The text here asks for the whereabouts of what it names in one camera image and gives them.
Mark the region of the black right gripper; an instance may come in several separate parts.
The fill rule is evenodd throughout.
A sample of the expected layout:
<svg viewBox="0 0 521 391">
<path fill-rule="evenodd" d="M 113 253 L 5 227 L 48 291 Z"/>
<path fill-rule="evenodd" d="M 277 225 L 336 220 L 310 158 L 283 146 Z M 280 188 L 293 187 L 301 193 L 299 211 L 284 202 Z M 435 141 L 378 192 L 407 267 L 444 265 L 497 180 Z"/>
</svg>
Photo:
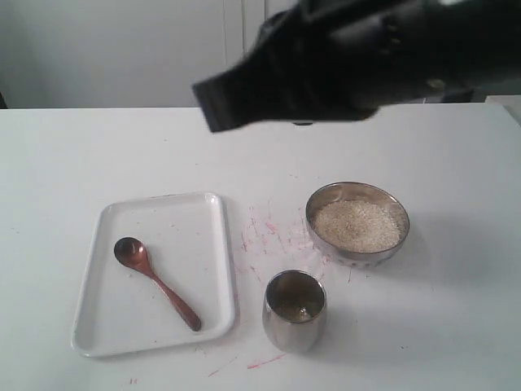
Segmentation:
<svg viewBox="0 0 521 391">
<path fill-rule="evenodd" d="M 305 1 L 269 17 L 255 55 L 196 82 L 213 133 L 259 121 L 362 121 L 467 90 L 455 43 L 474 1 Z"/>
</svg>

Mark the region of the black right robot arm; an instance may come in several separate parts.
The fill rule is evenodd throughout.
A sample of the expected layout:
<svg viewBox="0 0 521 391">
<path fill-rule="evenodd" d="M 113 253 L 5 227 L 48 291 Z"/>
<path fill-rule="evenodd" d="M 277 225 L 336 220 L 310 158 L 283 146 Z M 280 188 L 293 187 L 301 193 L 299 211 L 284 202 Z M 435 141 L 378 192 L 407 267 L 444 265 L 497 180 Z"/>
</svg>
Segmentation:
<svg viewBox="0 0 521 391">
<path fill-rule="evenodd" d="M 381 107 L 520 75 L 517 1 L 301 1 L 232 68 L 195 83 L 213 133 L 363 121 Z"/>
</svg>

